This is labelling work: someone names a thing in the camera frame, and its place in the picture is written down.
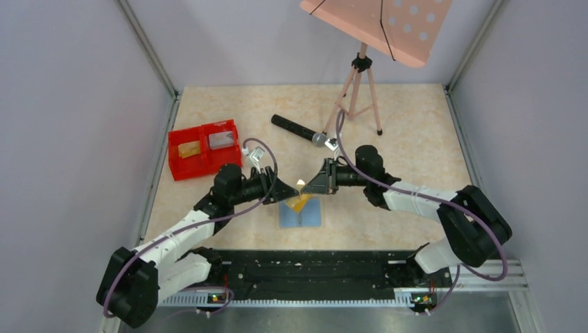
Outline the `gold card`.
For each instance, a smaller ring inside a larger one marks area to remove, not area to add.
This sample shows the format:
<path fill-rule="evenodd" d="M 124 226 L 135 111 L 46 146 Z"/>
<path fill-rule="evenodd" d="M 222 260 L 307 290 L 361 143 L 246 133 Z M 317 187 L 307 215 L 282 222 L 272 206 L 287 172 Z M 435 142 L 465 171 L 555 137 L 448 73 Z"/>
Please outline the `gold card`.
<path fill-rule="evenodd" d="M 294 213 L 299 214 L 304 206 L 308 203 L 308 201 L 312 198 L 311 194 L 303 194 L 302 188 L 306 185 L 305 181 L 302 179 L 298 180 L 296 183 L 295 188 L 299 191 L 298 196 L 289 198 L 285 201 L 285 205 L 287 208 L 292 210 Z"/>
<path fill-rule="evenodd" d="M 178 156 L 181 159 L 187 159 L 200 154 L 201 145 L 199 141 L 185 142 L 178 145 Z"/>

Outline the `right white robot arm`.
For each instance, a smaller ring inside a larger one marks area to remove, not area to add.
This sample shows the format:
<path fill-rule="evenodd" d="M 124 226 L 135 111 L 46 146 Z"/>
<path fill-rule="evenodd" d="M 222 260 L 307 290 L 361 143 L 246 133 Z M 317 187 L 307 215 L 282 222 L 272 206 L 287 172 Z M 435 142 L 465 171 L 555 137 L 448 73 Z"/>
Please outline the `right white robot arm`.
<path fill-rule="evenodd" d="M 407 261 L 421 273 L 459 264 L 474 270 L 494 255 L 500 256 L 503 271 L 508 270 L 503 245 L 512 230 L 478 187 L 444 191 L 404 182 L 386 172 L 383 158 L 371 145 L 357 148 L 354 162 L 325 159 L 302 193 L 331 195 L 340 187 L 362 187 L 375 207 L 409 212 L 441 224 L 444 237 L 418 248 Z"/>

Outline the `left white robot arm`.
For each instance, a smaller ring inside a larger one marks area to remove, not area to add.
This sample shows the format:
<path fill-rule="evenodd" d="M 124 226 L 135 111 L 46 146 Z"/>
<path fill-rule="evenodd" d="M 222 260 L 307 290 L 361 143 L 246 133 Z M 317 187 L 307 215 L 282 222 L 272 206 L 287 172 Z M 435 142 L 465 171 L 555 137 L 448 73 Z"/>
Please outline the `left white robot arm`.
<path fill-rule="evenodd" d="M 238 217 L 237 205 L 268 205 L 298 194 L 269 166 L 245 176 L 238 165 L 223 165 L 206 195 L 173 227 L 136 248 L 113 252 L 96 294 L 105 317 L 142 326 L 163 300 L 204 282 L 219 266 L 220 256 L 198 244 Z"/>

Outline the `silver card in bin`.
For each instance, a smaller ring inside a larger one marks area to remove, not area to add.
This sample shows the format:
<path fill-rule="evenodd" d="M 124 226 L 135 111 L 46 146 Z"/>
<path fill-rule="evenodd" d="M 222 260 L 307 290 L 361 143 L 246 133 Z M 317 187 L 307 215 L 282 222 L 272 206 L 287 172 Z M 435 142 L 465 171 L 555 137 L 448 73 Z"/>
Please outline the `silver card in bin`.
<path fill-rule="evenodd" d="M 232 131 L 223 131 L 208 135 L 208 144 L 211 150 L 218 150 L 233 146 L 235 139 Z"/>

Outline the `gold card in bin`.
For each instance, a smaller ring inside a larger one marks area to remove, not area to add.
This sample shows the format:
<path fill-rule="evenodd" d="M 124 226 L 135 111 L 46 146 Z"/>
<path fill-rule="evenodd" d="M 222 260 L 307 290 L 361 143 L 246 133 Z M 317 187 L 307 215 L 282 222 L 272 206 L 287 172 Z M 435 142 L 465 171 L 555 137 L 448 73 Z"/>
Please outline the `gold card in bin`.
<path fill-rule="evenodd" d="M 199 141 L 185 142 L 178 145 L 178 156 L 181 159 L 187 159 L 200 154 L 201 145 Z"/>

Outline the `black handheld microphone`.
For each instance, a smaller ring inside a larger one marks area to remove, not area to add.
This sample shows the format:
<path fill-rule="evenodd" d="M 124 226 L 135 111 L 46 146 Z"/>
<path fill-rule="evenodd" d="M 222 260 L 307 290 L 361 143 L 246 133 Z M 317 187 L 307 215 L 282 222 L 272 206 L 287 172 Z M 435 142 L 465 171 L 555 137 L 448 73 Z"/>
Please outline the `black handheld microphone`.
<path fill-rule="evenodd" d="M 302 139 L 312 142 L 316 146 L 324 146 L 327 142 L 327 136 L 324 133 L 316 132 L 278 114 L 274 114 L 271 117 L 270 122 L 271 124 L 287 130 L 290 133 L 301 137 Z"/>

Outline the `red plastic bin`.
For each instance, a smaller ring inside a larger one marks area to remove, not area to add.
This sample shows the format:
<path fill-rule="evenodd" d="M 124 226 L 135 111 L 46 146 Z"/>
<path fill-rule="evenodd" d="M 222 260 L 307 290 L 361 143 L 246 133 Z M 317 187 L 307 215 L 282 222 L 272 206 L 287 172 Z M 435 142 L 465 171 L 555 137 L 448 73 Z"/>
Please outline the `red plastic bin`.
<path fill-rule="evenodd" d="M 208 135 L 223 131 L 232 131 L 235 139 L 233 146 L 211 150 Z M 201 154 L 187 159 L 178 156 L 178 145 L 185 142 L 199 141 Z M 172 130 L 168 133 L 168 165 L 175 181 L 188 180 L 217 173 L 225 164 L 243 165 L 239 134 L 234 120 L 228 119 L 200 126 Z"/>

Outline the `pink music stand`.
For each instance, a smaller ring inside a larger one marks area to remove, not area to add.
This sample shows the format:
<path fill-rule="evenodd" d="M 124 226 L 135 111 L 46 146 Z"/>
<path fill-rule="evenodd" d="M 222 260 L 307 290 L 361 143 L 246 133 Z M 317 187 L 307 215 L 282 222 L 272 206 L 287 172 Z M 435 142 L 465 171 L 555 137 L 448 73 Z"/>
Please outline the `pink music stand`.
<path fill-rule="evenodd" d="M 350 118 L 371 111 L 376 133 L 382 135 L 368 49 L 380 51 L 410 68 L 423 67 L 429 61 L 452 3 L 452 0 L 301 1 L 304 12 L 361 43 L 322 133 L 329 132 L 338 111 L 342 110 Z"/>

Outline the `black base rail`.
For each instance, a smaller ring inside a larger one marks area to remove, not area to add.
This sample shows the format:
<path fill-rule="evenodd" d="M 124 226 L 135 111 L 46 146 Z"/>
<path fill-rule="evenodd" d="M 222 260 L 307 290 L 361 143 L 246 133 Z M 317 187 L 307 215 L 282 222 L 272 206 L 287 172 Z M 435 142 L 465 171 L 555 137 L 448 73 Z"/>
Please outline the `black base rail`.
<path fill-rule="evenodd" d="M 209 276 L 193 287 L 227 287 L 235 301 L 396 300 L 452 284 L 449 269 L 427 275 L 403 250 L 216 250 Z"/>

